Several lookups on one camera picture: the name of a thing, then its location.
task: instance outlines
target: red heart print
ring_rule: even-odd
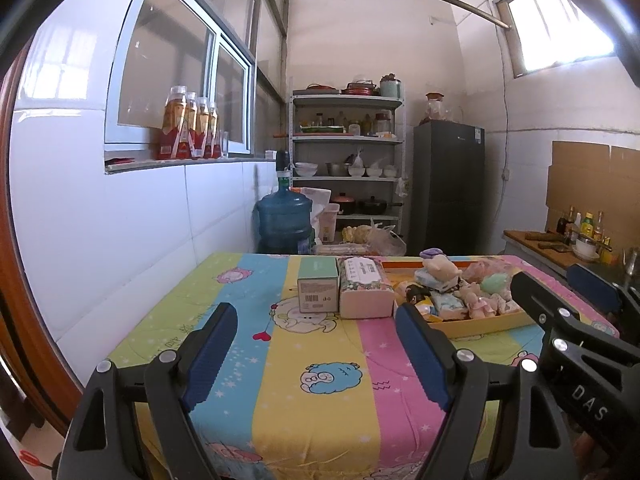
[[[258,341],[258,339],[261,339],[262,341],[271,341],[271,336],[266,332],[258,332],[257,334],[254,334],[254,339],[256,341]]]

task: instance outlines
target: floor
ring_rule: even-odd
[[[47,465],[51,465],[56,455],[62,451],[62,445],[65,441],[48,422],[45,422],[42,428],[31,426],[21,442],[18,442],[1,422],[0,428],[16,453],[20,452],[21,449],[25,449],[32,452],[42,463]],[[28,465],[25,465],[25,467],[34,480],[51,480],[51,472],[47,469]]]

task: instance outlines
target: wall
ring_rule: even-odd
[[[288,92],[311,83],[345,88],[356,75],[378,83],[390,72],[404,83],[406,106],[398,120],[406,122],[410,176],[413,127],[424,117],[425,94],[442,92],[459,112],[462,55],[450,6],[438,0],[290,0]],[[408,217],[406,205],[404,232]]]
[[[464,0],[497,16],[497,0]],[[553,140],[598,142],[640,149],[640,89],[617,57],[549,68],[514,79],[504,35],[489,22],[454,8],[464,62],[465,122],[486,129],[487,209],[482,218],[484,253],[504,248],[504,229],[544,230],[546,176]],[[504,199],[496,214],[505,162]]]
[[[65,0],[40,27],[10,139],[12,214],[26,277],[83,383],[209,254],[254,248],[254,204],[274,181],[272,162],[104,173],[106,93],[128,4]]]

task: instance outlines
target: blue cartoon sheep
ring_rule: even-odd
[[[324,363],[306,367],[300,387],[308,394],[334,394],[360,384],[362,372],[356,363]]]

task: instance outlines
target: green box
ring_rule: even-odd
[[[300,312],[338,312],[338,269],[333,256],[302,256],[298,271]]]

